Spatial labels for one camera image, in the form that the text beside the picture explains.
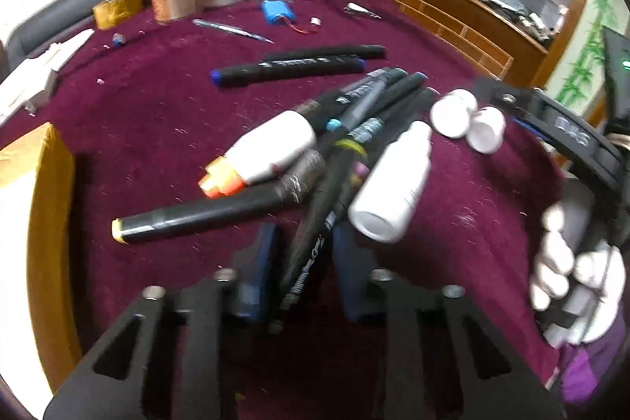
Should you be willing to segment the purple sleeve forearm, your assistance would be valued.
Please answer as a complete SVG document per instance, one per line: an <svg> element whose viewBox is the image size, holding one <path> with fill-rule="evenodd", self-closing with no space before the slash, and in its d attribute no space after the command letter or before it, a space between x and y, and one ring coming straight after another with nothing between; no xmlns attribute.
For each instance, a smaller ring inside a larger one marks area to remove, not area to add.
<svg viewBox="0 0 630 420"><path fill-rule="evenodd" d="M581 344L566 344L561 349L561 398L565 404L584 404L597 390L604 375L613 368L626 339L627 327L620 311L610 329L599 339Z"/></svg>

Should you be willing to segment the right white gloved hand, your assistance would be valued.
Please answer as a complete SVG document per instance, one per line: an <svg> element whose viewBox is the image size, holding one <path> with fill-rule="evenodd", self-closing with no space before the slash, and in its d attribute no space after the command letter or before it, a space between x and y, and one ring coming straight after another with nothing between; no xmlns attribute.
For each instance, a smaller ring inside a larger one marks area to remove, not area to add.
<svg viewBox="0 0 630 420"><path fill-rule="evenodd" d="M586 184L567 175L561 199L543 211L530 303L554 349L602 339L623 313L626 266L606 221L613 209L600 206Z"/></svg>

